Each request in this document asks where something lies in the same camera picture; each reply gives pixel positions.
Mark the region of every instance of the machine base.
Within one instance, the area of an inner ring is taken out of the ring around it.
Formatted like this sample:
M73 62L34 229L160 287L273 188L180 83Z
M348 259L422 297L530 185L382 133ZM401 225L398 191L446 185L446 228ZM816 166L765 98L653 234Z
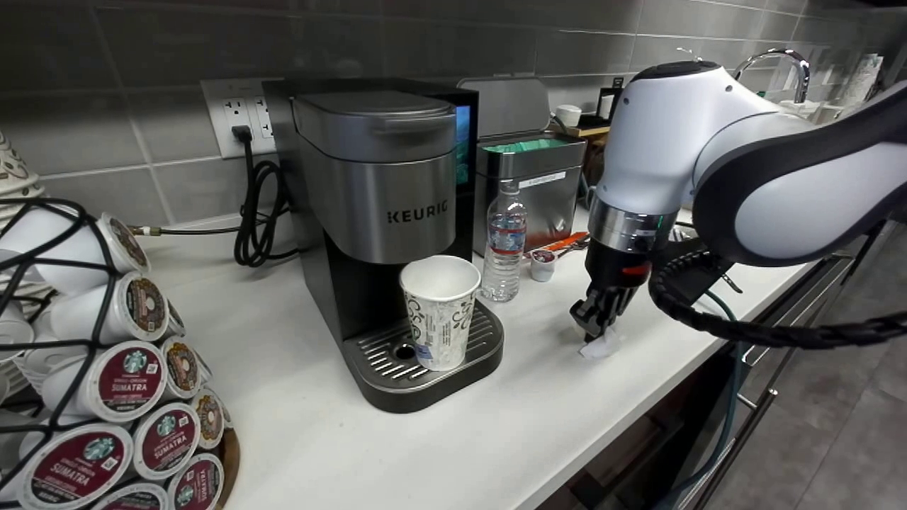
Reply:
M409 358L409 343L411 331L406 321L395 330L340 343L351 377L375 408L411 415L487 377L503 364L504 330L490 309L477 304L466 364L446 375L429 372Z

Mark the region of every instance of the plastic bottle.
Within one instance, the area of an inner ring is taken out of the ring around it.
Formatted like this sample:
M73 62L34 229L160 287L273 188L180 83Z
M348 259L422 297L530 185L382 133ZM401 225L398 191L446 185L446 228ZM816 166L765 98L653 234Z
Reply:
M483 297L507 304L520 292L521 253L527 242L527 207L520 202L520 183L513 180L513 159L504 159L500 195L487 207L487 242Z

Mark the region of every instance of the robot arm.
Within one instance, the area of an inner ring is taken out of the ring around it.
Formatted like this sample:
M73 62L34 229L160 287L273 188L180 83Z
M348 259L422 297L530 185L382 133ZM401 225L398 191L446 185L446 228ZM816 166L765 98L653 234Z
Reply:
M592 202L592 285L569 309L586 341L646 282L687 194L717 256L761 266L829 256L907 205L907 85L810 129L715 62L637 74L616 112Z

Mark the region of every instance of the gray tile backsplash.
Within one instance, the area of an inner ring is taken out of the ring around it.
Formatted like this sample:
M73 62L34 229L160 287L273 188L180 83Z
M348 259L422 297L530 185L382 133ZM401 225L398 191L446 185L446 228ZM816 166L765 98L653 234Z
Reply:
M243 163L195 163L156 171L174 222L198 222L238 212L243 200Z
M201 81L595 81L667 61L798 47L816 76L893 51L907 14L819 0L0 0L0 132L49 188L133 222L236 212L241 163L218 159ZM761 69L768 98L782 83Z
M110 212L133 225L171 225L151 171L54 176L45 180L45 191L54 200L86 205L93 215Z
M218 139L198 88L139 92L129 98L129 105L154 163L218 157Z
M144 163L116 95L4 98L0 132L42 176Z

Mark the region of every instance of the electrical outlet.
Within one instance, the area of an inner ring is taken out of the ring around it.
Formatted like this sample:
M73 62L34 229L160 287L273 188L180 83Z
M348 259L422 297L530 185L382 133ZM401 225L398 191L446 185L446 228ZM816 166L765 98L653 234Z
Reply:
M243 157L243 144L234 137L238 125L249 129L253 153L276 153L273 117L259 81L207 81L201 92L222 157Z

